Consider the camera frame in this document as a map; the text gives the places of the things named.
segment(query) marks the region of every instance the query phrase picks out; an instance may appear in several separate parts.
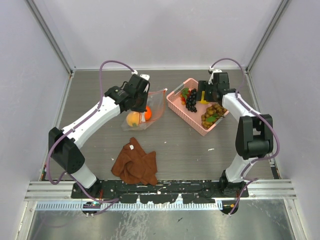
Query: clear plastic bag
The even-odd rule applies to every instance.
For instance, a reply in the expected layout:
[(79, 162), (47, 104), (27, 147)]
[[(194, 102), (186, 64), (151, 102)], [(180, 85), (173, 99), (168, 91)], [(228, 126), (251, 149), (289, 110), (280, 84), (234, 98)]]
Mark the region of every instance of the clear plastic bag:
[(147, 112), (128, 112), (121, 125), (122, 129), (124, 131), (145, 130), (157, 121), (165, 111), (166, 91), (167, 89), (165, 88), (160, 91), (149, 92), (148, 99), (146, 101)]

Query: brown towel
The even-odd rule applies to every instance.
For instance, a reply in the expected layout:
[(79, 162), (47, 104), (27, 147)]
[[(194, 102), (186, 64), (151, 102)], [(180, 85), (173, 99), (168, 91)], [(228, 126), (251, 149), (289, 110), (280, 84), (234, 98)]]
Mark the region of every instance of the brown towel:
[(130, 143), (123, 146), (111, 169), (113, 175), (120, 177), (126, 184), (144, 185), (157, 184), (157, 171), (156, 152), (146, 154), (134, 137), (130, 138)]

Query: pink basket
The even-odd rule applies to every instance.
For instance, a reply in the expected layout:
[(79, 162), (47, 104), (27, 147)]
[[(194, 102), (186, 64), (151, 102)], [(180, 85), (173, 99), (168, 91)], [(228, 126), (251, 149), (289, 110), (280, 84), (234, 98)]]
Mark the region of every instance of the pink basket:
[(181, 90), (184, 88), (189, 89), (197, 89), (198, 90), (198, 82), (194, 80), (193, 78), (189, 78), (184, 83), (182, 83), (180, 86), (178, 86), (175, 90), (173, 90), (171, 93), (166, 96), (166, 99), (168, 101), (168, 107), (174, 111), (180, 118), (185, 120), (191, 127), (193, 127), (198, 133), (200, 133), (202, 136), (205, 136), (208, 132), (210, 132), (223, 118), (220, 118), (218, 121), (216, 121), (215, 124), (213, 124), (209, 129), (204, 129), (201, 125), (201, 115), (203, 115), (208, 107), (211, 107), (212, 104), (215, 102), (211, 102), (208, 104), (196, 104), (197, 112), (190, 112), (186, 109), (185, 105), (181, 104), (181, 98), (180, 93)]

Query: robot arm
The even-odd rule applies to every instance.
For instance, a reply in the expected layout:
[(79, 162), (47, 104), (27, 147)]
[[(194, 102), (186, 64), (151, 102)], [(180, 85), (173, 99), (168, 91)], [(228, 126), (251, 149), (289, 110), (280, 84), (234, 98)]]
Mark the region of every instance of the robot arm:
[(123, 88), (111, 87), (104, 94), (102, 101), (78, 120), (65, 126), (62, 130), (56, 127), (50, 130), (49, 149), (63, 134), (73, 130), (56, 146), (51, 157), (89, 193), (94, 195), (101, 186), (99, 179), (86, 166), (80, 148), (93, 133), (123, 111), (145, 112), (149, 87), (148, 75), (141, 74), (139, 76), (133, 73), (129, 82), (123, 83)]
[(235, 89), (230, 88), (227, 72), (210, 69), (209, 73), (211, 74), (209, 81), (199, 81), (198, 88), (205, 91), (204, 100), (218, 102), (238, 121), (235, 139), (237, 155), (220, 178), (222, 188), (225, 188), (228, 183), (243, 182), (255, 163), (253, 160), (263, 158), (272, 152), (273, 134), (257, 115), (264, 118), (271, 126), (273, 120), (269, 114), (255, 111)]

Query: bunch of grapes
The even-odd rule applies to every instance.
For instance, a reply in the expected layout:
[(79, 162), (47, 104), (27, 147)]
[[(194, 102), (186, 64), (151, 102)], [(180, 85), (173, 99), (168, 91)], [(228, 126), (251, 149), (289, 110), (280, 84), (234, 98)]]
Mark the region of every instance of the bunch of grapes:
[(186, 109), (188, 109), (188, 111), (193, 112), (193, 113), (197, 112), (196, 97), (197, 97), (197, 90), (194, 88), (191, 90), (190, 95), (188, 96), (188, 98), (186, 99), (186, 102), (185, 102)]

